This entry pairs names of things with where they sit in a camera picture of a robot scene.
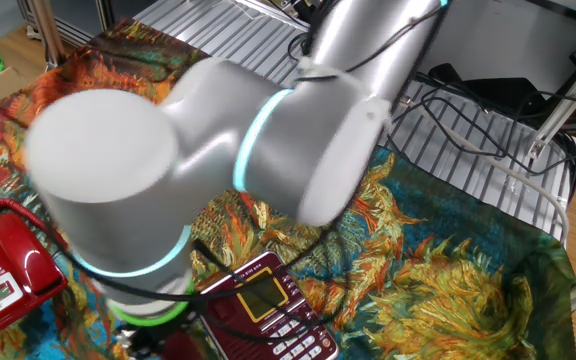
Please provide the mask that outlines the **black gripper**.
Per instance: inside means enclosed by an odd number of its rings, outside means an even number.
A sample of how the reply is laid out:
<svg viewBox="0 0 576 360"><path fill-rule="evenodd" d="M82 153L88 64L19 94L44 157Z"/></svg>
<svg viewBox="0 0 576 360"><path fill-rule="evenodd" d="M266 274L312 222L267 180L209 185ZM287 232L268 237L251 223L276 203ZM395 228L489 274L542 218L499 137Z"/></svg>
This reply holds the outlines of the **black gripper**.
<svg viewBox="0 0 576 360"><path fill-rule="evenodd" d="M186 312L154 327L121 325L116 339L130 358L201 358L188 333L196 320L195 312Z"/></svg>

